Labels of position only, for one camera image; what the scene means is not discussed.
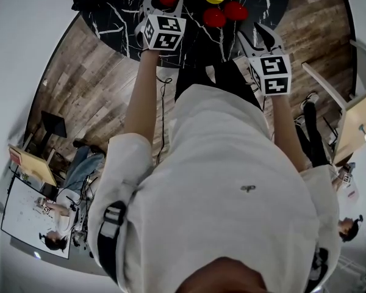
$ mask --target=white shirt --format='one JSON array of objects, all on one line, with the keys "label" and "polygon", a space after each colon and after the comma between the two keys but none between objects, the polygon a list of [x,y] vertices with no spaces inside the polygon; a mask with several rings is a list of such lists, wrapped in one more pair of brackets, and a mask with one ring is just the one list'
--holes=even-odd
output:
[{"label": "white shirt", "polygon": [[[140,135],[111,138],[88,220],[96,260],[104,210],[122,181],[135,183],[152,166],[151,153]],[[259,272],[268,291],[303,292],[321,244],[329,272],[336,266],[339,209],[328,168],[299,174],[270,140],[261,111],[231,93],[193,85],[179,97],[170,154],[139,189],[127,214],[131,292],[175,292],[219,257]]]},{"label": "white shirt", "polygon": [[59,212],[54,211],[54,221],[56,222],[57,232],[63,237],[71,234],[74,219],[76,217],[76,212],[70,208],[72,201],[69,200],[68,197],[75,203],[80,199],[80,196],[77,193],[69,189],[62,189],[57,196],[56,203],[66,207],[69,212],[69,216],[62,216]]}]

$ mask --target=hair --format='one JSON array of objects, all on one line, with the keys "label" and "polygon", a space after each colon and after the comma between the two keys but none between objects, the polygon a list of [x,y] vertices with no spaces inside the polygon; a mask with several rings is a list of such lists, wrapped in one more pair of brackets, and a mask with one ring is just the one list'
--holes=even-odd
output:
[{"label": "hair", "polygon": [[354,224],[351,227],[351,229],[348,230],[347,234],[344,234],[344,233],[340,232],[339,235],[342,238],[342,241],[343,242],[349,242],[349,241],[353,240],[356,237],[356,235],[358,234],[358,231],[359,231],[358,222],[363,222],[363,221],[364,221],[364,218],[362,217],[362,215],[359,215],[359,218],[354,220]]},{"label": "hair", "polygon": [[68,244],[68,239],[63,237],[62,239],[53,241],[52,239],[45,237],[45,244],[52,251],[64,251],[64,249],[66,249],[66,245]]}]

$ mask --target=black and white marker cube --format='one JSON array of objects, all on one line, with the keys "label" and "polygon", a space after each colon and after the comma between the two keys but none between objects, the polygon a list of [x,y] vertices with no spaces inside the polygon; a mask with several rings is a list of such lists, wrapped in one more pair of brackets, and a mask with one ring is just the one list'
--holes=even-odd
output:
[{"label": "black and white marker cube", "polygon": [[289,55],[250,57],[249,70],[263,95],[288,95],[292,84]]},{"label": "black and white marker cube", "polygon": [[184,29],[184,18],[150,14],[143,33],[149,49],[173,51],[182,40]]}]

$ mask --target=seated person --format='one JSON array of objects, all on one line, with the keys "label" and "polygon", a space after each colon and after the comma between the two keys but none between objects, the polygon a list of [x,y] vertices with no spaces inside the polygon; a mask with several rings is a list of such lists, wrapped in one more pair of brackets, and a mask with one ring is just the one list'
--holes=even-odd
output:
[{"label": "seated person", "polygon": [[104,160],[104,152],[96,146],[87,146],[78,141],[73,142],[77,148],[76,155],[69,166],[63,188],[57,194],[56,203],[46,202],[40,204],[54,211],[56,230],[49,231],[44,237],[46,246],[52,250],[64,251],[73,227],[76,224],[77,206],[81,200],[83,182],[91,175],[98,165]]},{"label": "seated person", "polygon": [[359,231],[359,222],[363,222],[364,218],[362,215],[359,215],[359,218],[356,220],[352,220],[351,218],[344,218],[343,220],[339,220],[339,235],[342,238],[342,241],[349,242],[353,240]]},{"label": "seated person", "polygon": [[[297,130],[298,138],[300,140],[301,147],[305,155],[309,158],[313,167],[328,165],[329,162],[326,158],[321,135],[316,126],[316,108],[315,103],[318,101],[318,95],[312,92],[301,103],[301,109],[304,111],[304,115],[299,116],[295,120],[295,128]],[[309,140],[305,136],[304,131],[301,129],[301,125],[306,124],[306,130],[309,136]],[[332,186],[337,192],[343,186],[343,176],[349,174],[349,168],[347,163],[342,166],[338,173],[331,170]],[[339,235],[343,242],[349,242],[355,238],[359,230],[358,222],[363,222],[362,215],[359,219],[352,220],[345,218],[339,220],[338,228]]]}]

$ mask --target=person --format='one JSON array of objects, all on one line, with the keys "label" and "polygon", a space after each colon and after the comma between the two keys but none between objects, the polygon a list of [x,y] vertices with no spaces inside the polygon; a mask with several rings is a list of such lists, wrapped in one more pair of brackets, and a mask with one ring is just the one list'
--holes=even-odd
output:
[{"label": "person", "polygon": [[179,70],[169,155],[154,168],[158,59],[142,52],[123,134],[109,141],[88,215],[96,262],[130,292],[304,292],[324,282],[340,254],[339,206],[327,166],[306,170],[288,96],[271,97],[273,143],[233,61],[214,66],[215,83],[204,67]]},{"label": "person", "polygon": [[359,215],[359,218],[356,220],[347,217],[343,220],[339,220],[339,235],[344,243],[349,242],[356,237],[359,231],[359,222],[363,221],[364,218],[362,215]]},{"label": "person", "polygon": [[63,188],[56,196],[56,203],[41,201],[42,205],[54,211],[56,230],[41,236],[45,240],[45,245],[52,251],[66,249],[68,237],[76,224],[77,206],[81,201],[83,182],[98,168],[105,157],[104,152],[97,146],[89,147],[77,140],[73,145],[77,151],[66,173]]},{"label": "person", "polygon": [[[317,130],[315,104],[317,103],[318,99],[319,97],[316,92],[310,93],[300,104],[300,108],[303,110],[304,115],[300,115],[295,119],[295,129],[298,134],[298,139],[305,155],[309,158],[313,167],[329,165],[329,161],[327,160],[324,151],[321,135]],[[308,133],[309,140],[301,128],[303,124],[306,125],[306,131]],[[331,173],[332,187],[337,192],[342,186],[344,186],[343,176],[349,174],[348,171],[350,170],[350,166],[344,162],[344,165],[339,169],[338,172],[336,172],[332,166],[329,170]],[[362,215],[360,215],[360,219],[355,221],[349,218],[339,220],[339,236],[342,238],[343,242],[349,242],[355,238],[359,231],[358,222],[363,222]]]}]

